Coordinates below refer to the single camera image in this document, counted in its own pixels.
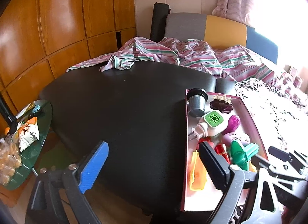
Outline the green plastic funnel toy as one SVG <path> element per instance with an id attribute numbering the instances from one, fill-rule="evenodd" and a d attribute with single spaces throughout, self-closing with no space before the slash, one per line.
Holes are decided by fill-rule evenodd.
<path id="1" fill-rule="evenodd" d="M 230 146 L 232 162 L 245 171 L 249 171 L 249 161 L 258 151 L 259 146 L 255 143 L 243 146 L 240 141 L 233 141 Z"/>

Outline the red glossy cylinder bottle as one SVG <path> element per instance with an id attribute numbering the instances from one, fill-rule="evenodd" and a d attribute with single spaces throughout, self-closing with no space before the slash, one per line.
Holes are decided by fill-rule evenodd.
<path id="1" fill-rule="evenodd" d="M 217 144 L 214 150 L 218 155 L 221 155 L 222 157 L 224 157 L 224 159 L 227 161 L 228 164 L 231 164 L 230 157 L 227 152 L 227 147 L 225 144 L 223 143 Z"/>

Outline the orange plastic comb piece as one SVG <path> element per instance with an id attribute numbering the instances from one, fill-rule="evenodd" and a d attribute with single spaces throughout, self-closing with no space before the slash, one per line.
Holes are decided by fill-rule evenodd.
<path id="1" fill-rule="evenodd" d="M 207 182 L 206 174 L 206 168 L 199 157 L 199 152 L 196 150 L 192 153 L 190 164 L 189 189 L 194 192 L 203 190 Z"/>

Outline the purple patterned egg toy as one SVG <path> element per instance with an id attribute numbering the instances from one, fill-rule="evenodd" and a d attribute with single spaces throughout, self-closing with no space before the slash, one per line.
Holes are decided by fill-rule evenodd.
<path id="1" fill-rule="evenodd" d="M 243 146 L 246 146 L 250 143 L 250 137 L 246 133 L 231 132 L 221 138 L 221 142 L 227 147 L 230 147 L 233 141 L 239 141 Z"/>

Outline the magenta perforated bird toy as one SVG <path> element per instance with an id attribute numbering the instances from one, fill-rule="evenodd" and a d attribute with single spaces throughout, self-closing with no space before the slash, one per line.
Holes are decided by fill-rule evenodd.
<path id="1" fill-rule="evenodd" d="M 227 128 L 222 132 L 222 135 L 235 132 L 237 128 L 240 126 L 240 124 L 241 124 L 240 117 L 237 115 L 232 115 L 229 118 Z"/>

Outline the red wooden puzzle piece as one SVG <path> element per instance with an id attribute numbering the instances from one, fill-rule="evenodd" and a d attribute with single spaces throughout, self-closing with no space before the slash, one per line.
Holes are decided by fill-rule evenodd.
<path id="1" fill-rule="evenodd" d="M 207 142 L 212 148 L 214 148 L 215 144 L 214 142 L 211 141 L 211 137 L 205 137 L 205 138 L 200 138 L 197 144 L 197 149 L 199 149 L 199 146 L 201 143 Z"/>

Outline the green white plug-in device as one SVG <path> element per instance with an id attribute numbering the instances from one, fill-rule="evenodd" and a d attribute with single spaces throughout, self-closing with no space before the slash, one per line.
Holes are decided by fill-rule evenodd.
<path id="1" fill-rule="evenodd" d="M 188 140 L 217 136 L 227 128 L 230 116 L 218 110 L 208 111 L 202 117 L 192 117 L 188 114 L 186 117 Z"/>

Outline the white embroidered floral tablecloth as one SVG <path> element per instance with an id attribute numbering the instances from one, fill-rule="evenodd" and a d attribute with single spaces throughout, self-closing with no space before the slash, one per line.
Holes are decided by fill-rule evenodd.
<path id="1" fill-rule="evenodd" d="M 251 114 L 264 146 L 307 155 L 307 109 L 298 107 L 276 87 L 251 78 L 235 84 Z"/>

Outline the dark maroon flower dish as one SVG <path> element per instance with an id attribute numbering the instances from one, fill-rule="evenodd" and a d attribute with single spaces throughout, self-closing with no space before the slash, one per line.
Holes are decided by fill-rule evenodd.
<path id="1" fill-rule="evenodd" d="M 231 113 L 233 111 L 232 102 L 223 99 L 214 99 L 209 103 L 209 105 L 211 109 L 218 110 L 221 113 Z"/>

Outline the beige plastic comb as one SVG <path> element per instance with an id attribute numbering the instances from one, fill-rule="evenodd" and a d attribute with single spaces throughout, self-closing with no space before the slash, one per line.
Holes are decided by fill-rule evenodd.
<path id="1" fill-rule="evenodd" d="M 215 95 L 215 99 L 224 100 L 224 101 L 228 102 L 228 101 L 231 100 L 231 97 L 227 96 L 226 94 L 224 94 L 224 95 L 217 94 L 217 95 Z"/>

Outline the green glass side table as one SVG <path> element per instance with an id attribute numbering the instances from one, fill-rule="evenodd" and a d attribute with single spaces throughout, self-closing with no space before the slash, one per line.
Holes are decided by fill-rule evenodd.
<path id="1" fill-rule="evenodd" d="M 5 188 L 10 191 L 20 187 L 32 172 L 51 126 L 53 113 L 51 103 L 47 100 L 41 99 L 36 100 L 34 105 L 40 106 L 39 112 L 35 115 L 38 118 L 37 124 L 40 138 L 38 141 L 34 141 L 21 153 L 21 166 L 15 170 L 15 174 L 5 186 Z"/>

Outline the white cardboard boxes on sill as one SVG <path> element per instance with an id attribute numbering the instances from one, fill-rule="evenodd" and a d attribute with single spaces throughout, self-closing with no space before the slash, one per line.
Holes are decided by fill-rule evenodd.
<path id="1" fill-rule="evenodd" d="M 303 83 L 303 79 L 299 75 L 299 71 L 294 66 L 289 66 L 280 78 L 280 88 L 283 91 L 295 92 L 299 91 Z"/>

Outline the pink striped bed sheet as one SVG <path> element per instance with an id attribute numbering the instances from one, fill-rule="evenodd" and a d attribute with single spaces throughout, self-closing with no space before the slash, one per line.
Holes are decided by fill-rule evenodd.
<path id="1" fill-rule="evenodd" d="M 279 86 L 286 77 L 284 70 L 240 44 L 225 50 L 214 50 L 202 40 L 188 39 L 182 42 L 170 37 L 165 37 L 159 43 L 144 37 L 135 37 L 127 41 L 117 52 L 75 64 L 68 70 L 99 65 L 101 72 L 110 69 L 124 71 L 138 61 L 188 67 L 233 82 L 256 78 L 267 85 Z"/>

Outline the multicolour chair backrest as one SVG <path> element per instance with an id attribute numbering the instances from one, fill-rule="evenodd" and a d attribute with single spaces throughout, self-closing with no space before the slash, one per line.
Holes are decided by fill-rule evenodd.
<path id="1" fill-rule="evenodd" d="M 180 41 L 203 40 L 219 50 L 240 44 L 274 64 L 278 60 L 277 45 L 253 27 L 213 15 L 171 13 L 167 16 L 164 35 Z"/>

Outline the black rolled mat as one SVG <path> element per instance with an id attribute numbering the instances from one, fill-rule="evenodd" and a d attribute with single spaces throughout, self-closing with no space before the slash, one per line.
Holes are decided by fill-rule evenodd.
<path id="1" fill-rule="evenodd" d="M 167 16 L 170 6 L 166 3 L 155 3 L 153 6 L 150 40 L 160 42 L 164 38 Z"/>

